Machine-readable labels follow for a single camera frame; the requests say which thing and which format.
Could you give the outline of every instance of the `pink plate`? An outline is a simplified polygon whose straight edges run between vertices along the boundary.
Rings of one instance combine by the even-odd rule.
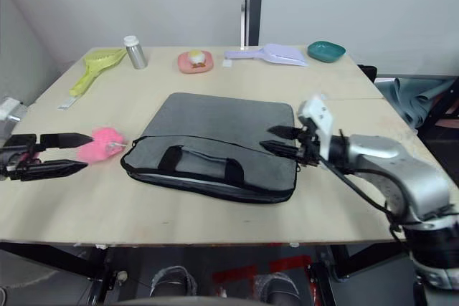
[[[177,64],[179,65],[179,70],[182,73],[202,73],[210,71],[214,66],[214,60],[212,59],[212,54],[208,51],[202,51],[206,56],[205,66],[204,67],[193,67],[191,62],[188,60],[188,52],[181,53]]]

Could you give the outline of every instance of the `black strap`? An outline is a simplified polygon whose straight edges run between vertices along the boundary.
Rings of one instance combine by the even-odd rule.
[[[169,173],[175,172],[177,164],[183,156],[182,145],[169,147],[163,154],[163,158],[158,164],[158,169]],[[230,183],[244,183],[244,169],[238,161],[232,158],[226,159],[224,167],[224,179]]]

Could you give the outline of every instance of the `white label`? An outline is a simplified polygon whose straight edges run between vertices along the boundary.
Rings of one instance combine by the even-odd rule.
[[[75,103],[76,100],[76,97],[68,97],[57,109],[67,110],[69,107],[72,106],[73,103]]]
[[[223,60],[222,66],[223,67],[231,67],[232,66],[232,60],[230,60],[230,59]]]

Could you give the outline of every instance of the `white bottle cap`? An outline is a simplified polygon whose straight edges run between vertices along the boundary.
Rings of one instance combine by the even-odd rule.
[[[130,35],[124,38],[124,45],[127,47],[134,47],[138,44],[138,38]]]

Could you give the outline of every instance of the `pink plush toy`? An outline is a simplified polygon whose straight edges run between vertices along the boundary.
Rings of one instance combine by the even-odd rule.
[[[93,139],[91,143],[78,148],[77,157],[79,161],[86,163],[95,163],[120,153],[126,145],[124,137],[113,128],[100,128],[93,130]]]

